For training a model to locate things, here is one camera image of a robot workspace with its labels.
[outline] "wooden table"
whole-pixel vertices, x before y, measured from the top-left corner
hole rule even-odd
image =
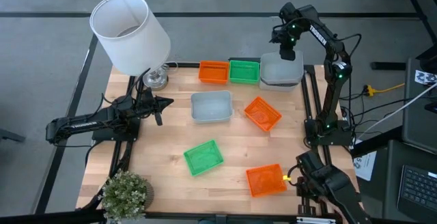
[[[163,114],[163,126],[150,117],[142,120],[138,140],[134,143],[130,171],[148,179],[155,190],[155,200],[147,211],[228,214],[297,214],[301,198],[296,188],[277,195],[252,198],[246,169],[278,163],[284,174],[296,164],[296,156],[306,152],[303,121],[306,118],[302,87],[290,93],[260,90],[257,85],[213,85],[201,83],[199,69],[179,68],[169,72],[168,86],[154,95],[173,98]],[[326,90],[323,67],[315,66],[323,101]],[[126,92],[129,77],[112,69],[107,86],[109,100]],[[311,104],[313,95],[308,84]],[[191,94],[229,90],[233,94],[234,116],[230,122],[195,124],[191,117]],[[263,132],[244,114],[244,108],[261,96],[282,113],[282,119],[270,131]],[[200,176],[192,177],[183,153],[200,143],[215,139],[225,162]],[[105,141],[89,155],[77,207],[84,206],[106,180],[114,142]],[[351,156],[340,146],[331,146],[333,164],[346,172],[358,190]],[[295,170],[295,182],[300,173]]]

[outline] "green bin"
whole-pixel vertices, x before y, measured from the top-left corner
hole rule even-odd
[[[259,81],[259,63],[231,60],[229,80],[232,83],[257,84]]]
[[[184,152],[192,176],[198,176],[223,163],[216,141],[211,140]]]

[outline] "white lamp shade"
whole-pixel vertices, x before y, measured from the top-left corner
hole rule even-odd
[[[139,76],[157,70],[170,53],[170,38],[144,0],[104,0],[89,19],[113,65]]]

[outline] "orange bin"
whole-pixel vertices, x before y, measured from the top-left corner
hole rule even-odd
[[[261,97],[254,99],[244,112],[252,122],[255,122],[265,132],[272,130],[282,117],[279,111],[271,107]]]
[[[204,83],[226,84],[229,62],[200,61],[199,79]]]
[[[287,190],[279,164],[246,170],[252,197],[281,193]]]

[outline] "keyboard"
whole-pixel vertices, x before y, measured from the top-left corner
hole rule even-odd
[[[437,223],[437,173],[404,165],[397,209],[416,221]]]

